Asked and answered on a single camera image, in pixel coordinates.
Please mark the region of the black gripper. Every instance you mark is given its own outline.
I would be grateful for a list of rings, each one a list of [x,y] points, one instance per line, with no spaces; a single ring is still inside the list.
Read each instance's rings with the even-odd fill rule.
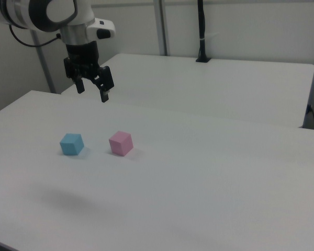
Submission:
[[[99,66],[97,42],[66,44],[66,50],[68,57],[64,59],[65,73],[74,82],[77,92],[81,94],[85,91],[82,78],[86,78],[99,89],[101,101],[108,101],[108,93],[114,87],[114,81],[109,66]]]

